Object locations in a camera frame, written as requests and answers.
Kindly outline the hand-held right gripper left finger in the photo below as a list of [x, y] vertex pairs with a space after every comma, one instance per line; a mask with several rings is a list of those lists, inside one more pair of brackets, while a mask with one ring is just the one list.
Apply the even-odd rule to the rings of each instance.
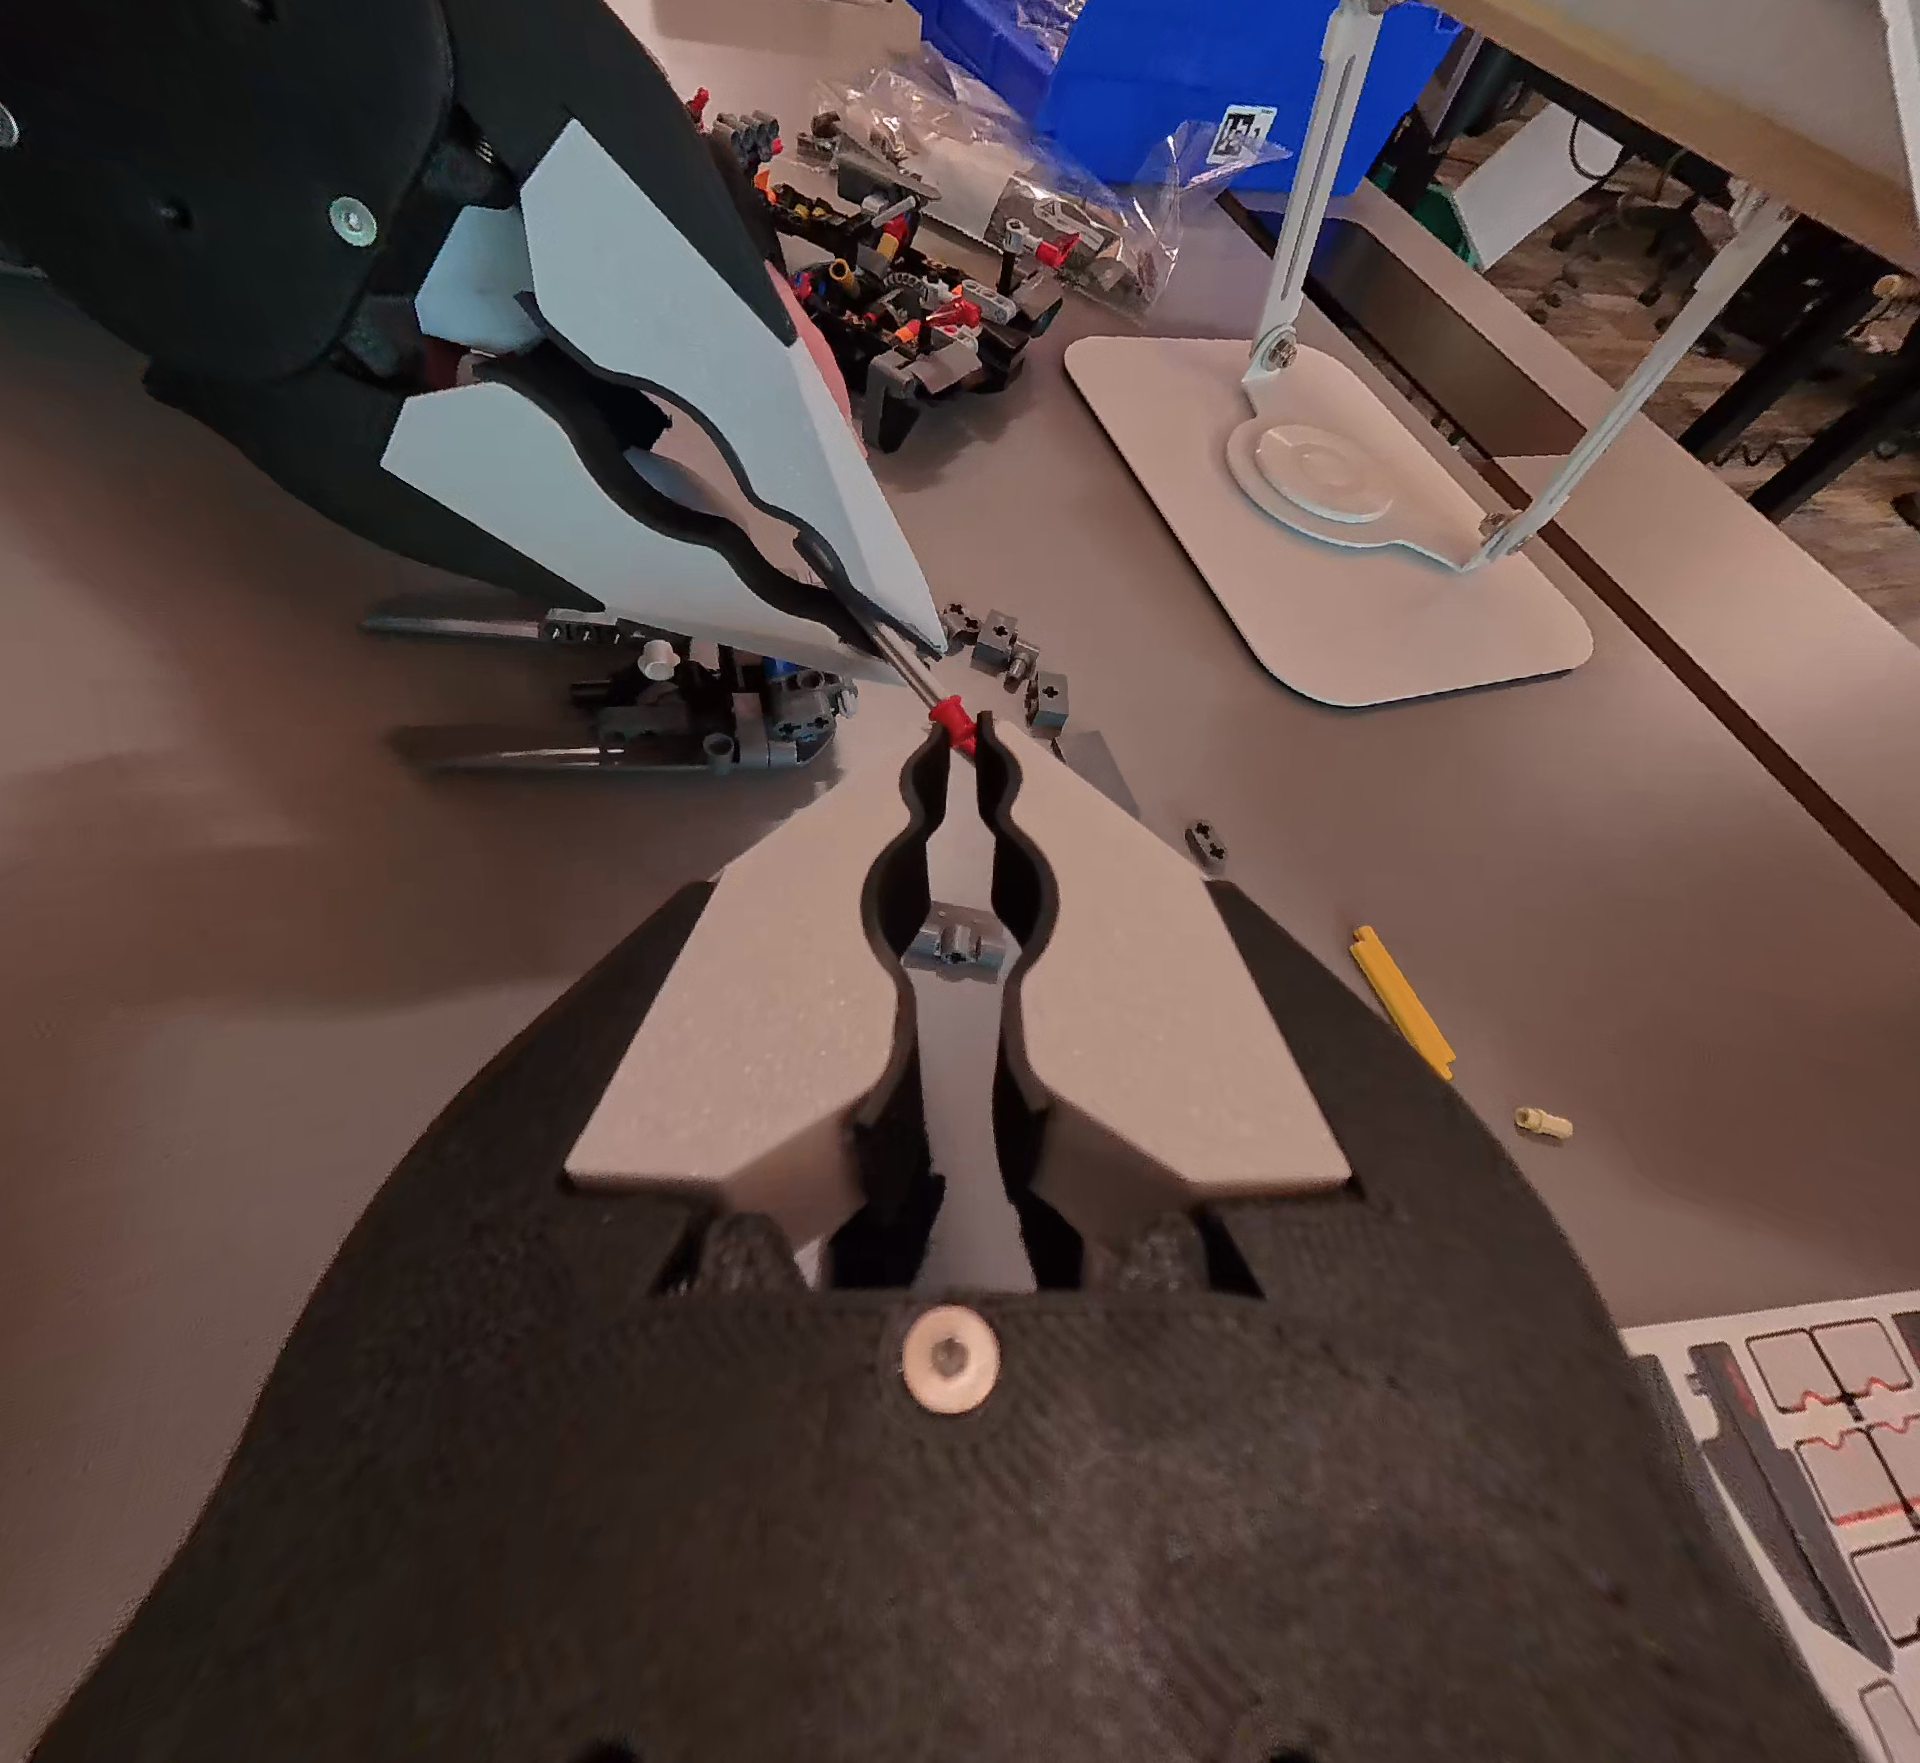
[[944, 1201], [902, 966], [952, 748], [855, 772], [712, 880], [569, 1152], [581, 1188], [776, 1222], [831, 1271], [918, 1271]]

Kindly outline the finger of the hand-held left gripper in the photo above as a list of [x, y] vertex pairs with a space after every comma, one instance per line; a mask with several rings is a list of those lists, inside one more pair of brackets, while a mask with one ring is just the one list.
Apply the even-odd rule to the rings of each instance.
[[932, 652], [932, 591], [781, 283], [697, 137], [644, 186], [569, 118], [518, 194], [533, 309], [598, 373], [694, 414], [850, 610]]
[[552, 609], [824, 671], [882, 665], [824, 586], [756, 546], [710, 444], [564, 353], [485, 357], [468, 383], [410, 397], [382, 459], [561, 578]]

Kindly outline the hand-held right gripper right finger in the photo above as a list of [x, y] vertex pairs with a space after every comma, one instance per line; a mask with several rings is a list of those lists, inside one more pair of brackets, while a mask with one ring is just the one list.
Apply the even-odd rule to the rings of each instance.
[[1317, 1198], [1351, 1168], [1213, 885], [1021, 730], [985, 713], [979, 812], [1002, 986], [992, 1129], [1036, 1271], [1172, 1216]]

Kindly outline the grey blue lego wing assembly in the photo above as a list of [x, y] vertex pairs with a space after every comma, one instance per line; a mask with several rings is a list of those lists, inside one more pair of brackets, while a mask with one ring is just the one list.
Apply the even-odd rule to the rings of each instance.
[[606, 671], [571, 683], [571, 728], [561, 739], [525, 725], [393, 730], [393, 748], [425, 772], [781, 772], [816, 760], [857, 705], [855, 682], [838, 671], [569, 606], [410, 594], [374, 604], [360, 630], [612, 657]]

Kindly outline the long grey lego axle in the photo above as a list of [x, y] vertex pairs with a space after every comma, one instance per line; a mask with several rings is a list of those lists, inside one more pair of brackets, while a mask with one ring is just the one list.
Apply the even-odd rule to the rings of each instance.
[[827, 540], [809, 529], [798, 529], [794, 534], [794, 550], [821, 584], [846, 609], [876, 654], [897, 671], [899, 682], [924, 702], [924, 707], [933, 712], [945, 703], [950, 696], [948, 687], [940, 682], [936, 671], [927, 667], [920, 639], [911, 631], [896, 625], [879, 603], [852, 583]]

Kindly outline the grey lego pin connector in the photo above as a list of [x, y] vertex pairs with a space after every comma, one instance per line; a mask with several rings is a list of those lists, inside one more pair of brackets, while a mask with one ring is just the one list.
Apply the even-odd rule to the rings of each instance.
[[1008, 952], [1011, 936], [992, 911], [932, 901], [902, 963], [953, 982], [999, 982]]

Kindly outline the large black grey lego model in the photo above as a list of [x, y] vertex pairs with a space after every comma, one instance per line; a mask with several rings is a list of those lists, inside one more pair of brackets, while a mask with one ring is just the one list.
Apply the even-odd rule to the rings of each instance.
[[772, 246], [781, 293], [831, 359], [872, 452], [899, 449], [927, 408], [992, 395], [1021, 377], [1029, 347], [1062, 306], [1076, 233], [1005, 220], [996, 274], [973, 273], [922, 242], [936, 188], [855, 141], [834, 112], [798, 141], [798, 155], [833, 178], [824, 194], [774, 178], [779, 118], [714, 114], [705, 91], [689, 95], [685, 110], [742, 192], [749, 226]]

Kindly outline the dark grey flat lego tile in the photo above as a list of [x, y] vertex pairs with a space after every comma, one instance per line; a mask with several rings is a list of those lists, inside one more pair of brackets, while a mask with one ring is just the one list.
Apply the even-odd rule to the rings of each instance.
[[1065, 730], [1055, 752], [1061, 762], [1133, 821], [1142, 821], [1140, 801], [1120, 770], [1120, 764], [1098, 730]]

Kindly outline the clear bag of lego parts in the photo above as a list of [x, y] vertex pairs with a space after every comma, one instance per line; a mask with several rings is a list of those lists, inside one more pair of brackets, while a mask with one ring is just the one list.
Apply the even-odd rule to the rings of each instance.
[[932, 192], [944, 229], [1051, 268], [1140, 317], [1164, 295], [1183, 239], [1183, 141], [1172, 132], [1102, 178], [991, 91], [933, 57], [899, 58], [819, 89], [809, 134]]

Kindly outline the lego sticker sheet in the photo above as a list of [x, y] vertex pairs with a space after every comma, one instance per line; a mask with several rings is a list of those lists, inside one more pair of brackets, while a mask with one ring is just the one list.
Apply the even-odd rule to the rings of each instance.
[[1860, 1754], [1918, 1756], [1918, 1295], [1630, 1328], [1741, 1577]]

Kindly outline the cluster of dark grey pieces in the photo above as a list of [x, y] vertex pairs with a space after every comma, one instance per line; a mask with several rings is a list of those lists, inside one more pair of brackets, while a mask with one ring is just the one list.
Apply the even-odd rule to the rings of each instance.
[[1070, 717], [1065, 661], [1002, 609], [948, 600], [940, 618], [948, 665], [973, 675], [975, 699], [992, 702], [1033, 737], [1058, 741]]

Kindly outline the white metal stand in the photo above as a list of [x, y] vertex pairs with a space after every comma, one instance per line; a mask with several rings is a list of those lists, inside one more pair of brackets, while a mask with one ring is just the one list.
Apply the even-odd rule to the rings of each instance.
[[1069, 382], [1258, 663], [1323, 705], [1390, 705], [1581, 667], [1591, 631], [1520, 559], [1789, 233], [1744, 192], [1693, 296], [1519, 511], [1482, 512], [1383, 397], [1303, 347], [1311, 249], [1386, 12], [1337, 0], [1304, 148], [1248, 342], [1083, 336]]

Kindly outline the black office chair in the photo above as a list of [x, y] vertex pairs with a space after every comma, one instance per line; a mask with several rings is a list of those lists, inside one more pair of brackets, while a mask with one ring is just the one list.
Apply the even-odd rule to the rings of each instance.
[[1569, 293], [1580, 293], [1580, 265], [1599, 261], [1609, 237], [1640, 235], [1645, 244], [1644, 256], [1651, 268], [1636, 293], [1636, 304], [1644, 310], [1659, 306], [1681, 271], [1700, 274], [1714, 256], [1716, 244], [1699, 220], [1707, 197], [1689, 174], [1697, 166], [1693, 151], [1674, 148], [1661, 159], [1651, 184], [1642, 188], [1613, 186], [1625, 164], [1628, 150], [1608, 176], [1587, 181], [1595, 201], [1586, 215], [1551, 235], [1548, 246], [1556, 266], [1547, 293], [1548, 309], [1560, 306]]

